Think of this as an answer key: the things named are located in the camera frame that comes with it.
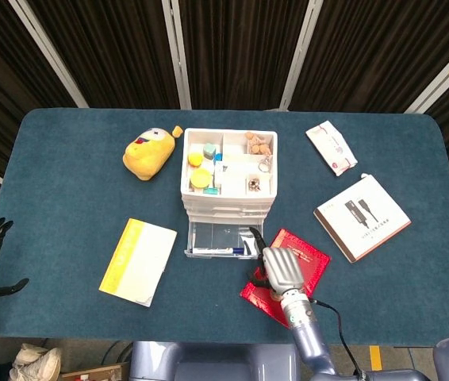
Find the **white pink tissue pack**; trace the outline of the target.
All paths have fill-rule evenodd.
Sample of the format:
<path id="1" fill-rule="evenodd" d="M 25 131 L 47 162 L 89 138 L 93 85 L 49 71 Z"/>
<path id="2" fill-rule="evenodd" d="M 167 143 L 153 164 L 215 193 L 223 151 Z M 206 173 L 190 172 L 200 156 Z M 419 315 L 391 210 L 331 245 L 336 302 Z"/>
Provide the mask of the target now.
<path id="1" fill-rule="evenodd" d="M 308 129 L 305 135 L 336 176 L 341 176 L 358 163 L 343 135 L 330 121 Z"/>

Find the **blue-grey robot torso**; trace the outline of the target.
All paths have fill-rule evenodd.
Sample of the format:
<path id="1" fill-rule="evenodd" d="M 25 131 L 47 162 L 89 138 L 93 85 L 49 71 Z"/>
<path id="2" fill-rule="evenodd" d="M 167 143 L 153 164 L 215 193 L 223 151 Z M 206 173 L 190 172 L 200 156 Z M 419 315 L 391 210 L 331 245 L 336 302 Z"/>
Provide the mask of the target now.
<path id="1" fill-rule="evenodd" d="M 129 381 L 300 381 L 292 344 L 136 341 Z"/>

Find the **red certificate booklet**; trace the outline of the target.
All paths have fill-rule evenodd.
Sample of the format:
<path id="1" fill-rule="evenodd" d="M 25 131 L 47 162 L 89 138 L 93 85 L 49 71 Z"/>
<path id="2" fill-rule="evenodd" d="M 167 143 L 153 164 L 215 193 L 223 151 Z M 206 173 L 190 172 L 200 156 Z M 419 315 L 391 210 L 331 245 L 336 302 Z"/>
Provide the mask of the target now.
<path id="1" fill-rule="evenodd" d="M 271 242 L 271 247 L 288 248 L 294 252 L 305 280 L 302 290 L 308 297 L 311 297 L 321 276 L 324 274 L 325 268 L 330 263 L 330 257 L 287 229 L 278 231 L 278 234 Z M 286 328 L 289 327 L 288 321 L 282 312 L 280 299 L 274 295 L 273 291 L 264 287 L 257 287 L 252 282 L 248 282 L 240 292 L 240 296 L 276 320 L 276 322 Z"/>

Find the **clear plastic drawer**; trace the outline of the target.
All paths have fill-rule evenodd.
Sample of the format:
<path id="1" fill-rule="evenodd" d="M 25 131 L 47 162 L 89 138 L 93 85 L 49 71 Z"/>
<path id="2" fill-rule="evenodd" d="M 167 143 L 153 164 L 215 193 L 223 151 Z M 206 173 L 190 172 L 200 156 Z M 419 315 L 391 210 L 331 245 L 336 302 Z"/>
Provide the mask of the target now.
<path id="1" fill-rule="evenodd" d="M 254 227 L 263 233 L 261 221 L 240 224 L 190 221 L 185 254 L 193 258 L 234 258 L 255 260 L 258 258 L 255 239 L 249 228 Z M 243 255 L 198 255 L 193 248 L 244 248 Z"/>
<path id="2" fill-rule="evenodd" d="M 227 207 L 270 209 L 275 198 L 226 198 L 219 195 L 183 194 L 182 202 L 186 208 L 190 207 Z"/>
<path id="3" fill-rule="evenodd" d="M 189 208 L 186 212 L 190 216 L 199 217 L 230 217 L 230 218 L 265 218 L 269 209 L 252 209 L 252 208 L 228 208 L 228 207 L 213 207 L 213 208 Z"/>

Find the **yellow round toy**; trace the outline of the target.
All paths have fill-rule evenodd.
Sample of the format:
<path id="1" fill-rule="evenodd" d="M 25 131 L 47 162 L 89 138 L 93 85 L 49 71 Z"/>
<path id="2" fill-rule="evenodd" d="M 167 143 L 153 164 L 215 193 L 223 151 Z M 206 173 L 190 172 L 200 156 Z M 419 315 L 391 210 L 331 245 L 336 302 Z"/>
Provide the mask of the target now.
<path id="1" fill-rule="evenodd" d="M 194 189 L 205 189 L 212 184 L 213 175 L 204 168 L 194 169 L 190 175 L 190 185 Z"/>

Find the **yellow plush toy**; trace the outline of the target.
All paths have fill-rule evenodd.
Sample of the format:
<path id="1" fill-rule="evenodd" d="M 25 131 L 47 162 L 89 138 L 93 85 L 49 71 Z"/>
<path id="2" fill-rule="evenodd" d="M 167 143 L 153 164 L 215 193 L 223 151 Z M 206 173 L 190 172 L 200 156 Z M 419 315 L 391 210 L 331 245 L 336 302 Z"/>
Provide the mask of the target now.
<path id="1" fill-rule="evenodd" d="M 175 140 L 183 135 L 176 125 L 171 132 L 150 128 L 141 133 L 125 149 L 123 164 L 138 179 L 148 181 L 163 167 L 175 149 Z"/>

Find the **white drawer organizer box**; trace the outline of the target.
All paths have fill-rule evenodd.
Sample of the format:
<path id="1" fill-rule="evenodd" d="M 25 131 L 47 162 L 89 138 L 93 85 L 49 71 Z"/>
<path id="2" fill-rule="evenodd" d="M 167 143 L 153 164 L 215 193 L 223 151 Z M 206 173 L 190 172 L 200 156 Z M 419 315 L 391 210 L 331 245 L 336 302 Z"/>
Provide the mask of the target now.
<path id="1" fill-rule="evenodd" d="M 271 149 L 270 156 L 248 153 L 246 132 L 263 137 Z M 203 155 L 204 144 L 216 146 L 214 160 L 205 157 L 200 167 L 191 167 L 187 157 L 192 152 Z M 184 137 L 181 195 L 208 194 L 226 198 L 276 198 L 278 191 L 278 134 L 274 131 L 235 130 L 235 129 L 187 129 Z M 204 168 L 213 175 L 212 184 L 205 189 L 194 189 L 190 185 L 190 175 L 194 169 Z M 248 181 L 258 178 L 260 191 L 250 191 Z M 190 221 L 217 222 L 225 224 L 248 223 L 265 218 L 230 218 L 190 216 Z"/>

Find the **brown cardboard box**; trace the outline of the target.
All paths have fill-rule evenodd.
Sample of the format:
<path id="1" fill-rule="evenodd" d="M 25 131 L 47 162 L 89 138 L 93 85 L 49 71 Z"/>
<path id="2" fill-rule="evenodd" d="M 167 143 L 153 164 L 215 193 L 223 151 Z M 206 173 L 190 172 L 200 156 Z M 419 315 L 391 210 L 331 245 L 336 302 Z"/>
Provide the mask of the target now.
<path id="1" fill-rule="evenodd" d="M 130 363 L 118 363 L 99 368 L 61 374 L 61 381 L 128 381 Z"/>

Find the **white shoes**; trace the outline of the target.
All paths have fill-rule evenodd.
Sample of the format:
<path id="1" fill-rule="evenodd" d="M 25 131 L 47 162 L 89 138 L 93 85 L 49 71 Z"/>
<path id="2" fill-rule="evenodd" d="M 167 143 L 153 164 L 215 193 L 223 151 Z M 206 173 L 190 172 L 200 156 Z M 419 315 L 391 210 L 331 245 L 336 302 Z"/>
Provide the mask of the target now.
<path id="1" fill-rule="evenodd" d="M 23 343 L 12 363 L 8 381 L 57 381 L 61 357 L 60 348 L 46 349 Z"/>

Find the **blue table cloth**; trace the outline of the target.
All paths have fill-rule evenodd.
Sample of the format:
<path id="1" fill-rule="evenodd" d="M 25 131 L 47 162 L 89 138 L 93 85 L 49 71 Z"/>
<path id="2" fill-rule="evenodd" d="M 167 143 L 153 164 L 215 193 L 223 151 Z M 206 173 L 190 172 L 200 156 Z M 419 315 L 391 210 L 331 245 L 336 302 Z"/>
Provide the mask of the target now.
<path id="1" fill-rule="evenodd" d="M 358 163 L 336 176 L 305 135 L 330 121 Z M 13 221 L 0 251 L 0 337 L 217 343 L 284 343 L 288 329 L 240 297 L 252 260 L 185 255 L 188 217 L 180 194 L 182 149 L 152 180 L 122 163 L 145 129 L 261 129 L 278 134 L 278 194 L 264 223 L 285 228 L 331 261 L 315 296 L 324 339 L 336 314 L 350 344 L 426 346 L 449 337 L 449 163 L 439 126 L 424 114 L 231 110 L 38 109 L 21 123 L 0 190 Z M 373 175 L 411 224 L 351 264 L 314 210 Z M 128 219 L 177 237 L 148 308 L 98 288 Z"/>

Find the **yellow white notebook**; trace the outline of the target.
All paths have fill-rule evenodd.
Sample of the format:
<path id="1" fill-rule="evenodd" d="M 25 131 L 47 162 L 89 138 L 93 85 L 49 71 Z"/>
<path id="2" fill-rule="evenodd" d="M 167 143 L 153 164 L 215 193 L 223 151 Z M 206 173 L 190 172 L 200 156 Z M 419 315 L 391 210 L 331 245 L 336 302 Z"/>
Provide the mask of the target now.
<path id="1" fill-rule="evenodd" d="M 176 237 L 174 230 L 128 219 L 99 290 L 150 307 Z"/>

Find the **small beige teddy bear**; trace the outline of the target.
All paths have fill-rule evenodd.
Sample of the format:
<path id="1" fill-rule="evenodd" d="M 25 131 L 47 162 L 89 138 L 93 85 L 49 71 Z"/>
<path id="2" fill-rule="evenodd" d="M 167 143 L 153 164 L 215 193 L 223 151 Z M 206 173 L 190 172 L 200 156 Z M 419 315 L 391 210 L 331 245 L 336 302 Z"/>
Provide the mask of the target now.
<path id="1" fill-rule="evenodd" d="M 263 137 L 260 137 L 259 135 L 252 132 L 246 132 L 245 137 L 247 139 L 247 147 L 249 154 L 264 155 L 264 156 L 271 155 L 270 146 Z"/>

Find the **grey partition post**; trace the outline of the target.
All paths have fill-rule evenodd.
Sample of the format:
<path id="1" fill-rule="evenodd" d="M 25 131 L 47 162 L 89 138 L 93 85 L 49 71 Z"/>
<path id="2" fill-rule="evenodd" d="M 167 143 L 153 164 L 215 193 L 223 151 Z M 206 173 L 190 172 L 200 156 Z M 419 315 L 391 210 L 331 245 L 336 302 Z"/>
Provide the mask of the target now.
<path id="1" fill-rule="evenodd" d="M 40 23 L 40 20 L 35 15 L 28 0 L 8 0 L 8 3 L 34 40 L 36 46 L 40 49 L 44 58 L 48 61 L 49 66 L 55 72 L 57 78 L 76 106 L 78 108 L 88 108 L 89 104 L 84 98 L 82 91 L 79 89 L 73 75 L 57 52 L 56 47 Z"/>
<path id="2" fill-rule="evenodd" d="M 179 105 L 182 110 L 191 110 L 190 84 L 186 65 L 179 0 L 161 0 L 161 2 Z"/>
<path id="3" fill-rule="evenodd" d="M 324 0 L 308 1 L 278 111 L 289 109 L 323 5 Z"/>
<path id="4" fill-rule="evenodd" d="M 406 114 L 424 114 L 449 89 L 449 62 L 406 109 Z"/>

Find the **blue white marker pen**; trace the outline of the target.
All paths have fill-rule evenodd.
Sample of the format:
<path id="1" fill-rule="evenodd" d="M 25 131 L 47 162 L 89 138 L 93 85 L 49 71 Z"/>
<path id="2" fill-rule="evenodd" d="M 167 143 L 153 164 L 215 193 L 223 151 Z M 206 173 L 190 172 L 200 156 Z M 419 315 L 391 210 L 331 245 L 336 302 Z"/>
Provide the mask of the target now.
<path id="1" fill-rule="evenodd" d="M 198 255 L 243 255 L 244 248 L 193 248 L 191 253 Z"/>

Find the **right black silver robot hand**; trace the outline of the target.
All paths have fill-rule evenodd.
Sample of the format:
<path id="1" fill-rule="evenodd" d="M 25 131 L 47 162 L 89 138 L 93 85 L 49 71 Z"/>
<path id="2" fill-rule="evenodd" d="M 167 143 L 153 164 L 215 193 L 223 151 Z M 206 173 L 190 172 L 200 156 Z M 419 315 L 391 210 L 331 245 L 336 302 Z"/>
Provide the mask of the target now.
<path id="1" fill-rule="evenodd" d="M 280 296 L 289 291 L 301 291 L 305 280 L 293 251 L 268 247 L 258 229 L 250 227 L 249 230 L 255 239 L 260 274 L 257 278 L 251 273 L 249 281 L 256 287 L 271 289 Z"/>

